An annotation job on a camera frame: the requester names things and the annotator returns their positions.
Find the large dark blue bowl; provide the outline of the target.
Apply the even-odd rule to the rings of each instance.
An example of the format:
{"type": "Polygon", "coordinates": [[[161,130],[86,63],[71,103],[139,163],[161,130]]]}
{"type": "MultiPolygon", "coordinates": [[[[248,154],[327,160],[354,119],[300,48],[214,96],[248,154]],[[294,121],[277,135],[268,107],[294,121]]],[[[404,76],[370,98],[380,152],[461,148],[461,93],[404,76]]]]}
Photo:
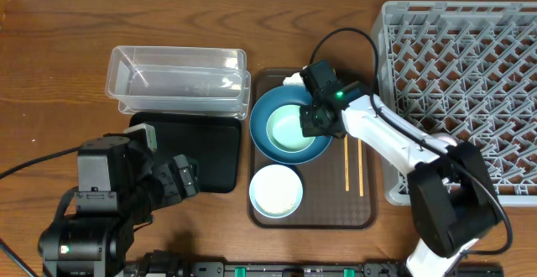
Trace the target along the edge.
{"type": "Polygon", "coordinates": [[[286,153],[269,141],[266,125],[271,113],[278,107],[295,104],[308,105],[311,96],[302,86],[278,86],[264,93],[255,103],[250,118],[250,134],[257,148],[268,158],[285,165],[299,165],[322,154],[330,145],[332,137],[314,137],[313,144],[298,153],[286,153]]]}

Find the small mint green bowl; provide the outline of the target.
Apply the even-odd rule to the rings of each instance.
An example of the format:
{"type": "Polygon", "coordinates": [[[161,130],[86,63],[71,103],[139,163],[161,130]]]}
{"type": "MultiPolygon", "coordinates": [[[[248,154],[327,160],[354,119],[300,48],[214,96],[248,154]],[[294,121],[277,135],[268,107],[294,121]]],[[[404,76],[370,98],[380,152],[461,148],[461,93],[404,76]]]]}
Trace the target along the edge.
{"type": "Polygon", "coordinates": [[[298,153],[309,148],[314,137],[305,137],[300,126],[300,106],[284,105],[274,110],[266,125],[268,139],[277,149],[298,153]]]}

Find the white pink paper cup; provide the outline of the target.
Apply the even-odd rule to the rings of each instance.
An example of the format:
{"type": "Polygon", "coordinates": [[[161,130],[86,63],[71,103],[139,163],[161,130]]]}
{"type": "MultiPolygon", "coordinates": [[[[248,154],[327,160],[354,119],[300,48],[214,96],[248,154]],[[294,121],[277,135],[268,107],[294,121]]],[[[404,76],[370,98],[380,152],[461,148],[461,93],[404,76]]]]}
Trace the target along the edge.
{"type": "Polygon", "coordinates": [[[432,137],[442,140],[452,146],[458,145],[457,140],[453,138],[451,135],[449,135],[448,133],[433,133],[432,137]]]}

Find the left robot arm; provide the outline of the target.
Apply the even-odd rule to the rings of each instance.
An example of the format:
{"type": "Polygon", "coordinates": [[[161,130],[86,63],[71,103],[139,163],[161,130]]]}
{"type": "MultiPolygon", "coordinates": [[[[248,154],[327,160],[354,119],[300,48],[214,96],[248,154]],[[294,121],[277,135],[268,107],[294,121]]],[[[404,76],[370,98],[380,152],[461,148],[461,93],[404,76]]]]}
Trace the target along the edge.
{"type": "Polygon", "coordinates": [[[108,134],[77,154],[78,186],[61,198],[39,238],[46,276],[116,276],[134,234],[153,211],[197,195],[198,164],[183,154],[161,165],[145,138],[108,134]]]}

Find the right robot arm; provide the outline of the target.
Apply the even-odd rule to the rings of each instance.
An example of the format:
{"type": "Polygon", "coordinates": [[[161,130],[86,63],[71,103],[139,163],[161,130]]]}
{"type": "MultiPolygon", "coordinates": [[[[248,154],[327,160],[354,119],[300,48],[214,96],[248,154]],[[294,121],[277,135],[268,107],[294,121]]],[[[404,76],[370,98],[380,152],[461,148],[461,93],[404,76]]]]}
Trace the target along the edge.
{"type": "Polygon", "coordinates": [[[312,101],[300,109],[306,137],[360,139],[406,175],[420,240],[406,259],[411,276],[448,276],[473,245],[508,222],[485,160],[469,142],[450,144],[406,122],[361,82],[301,79],[312,101]]]}

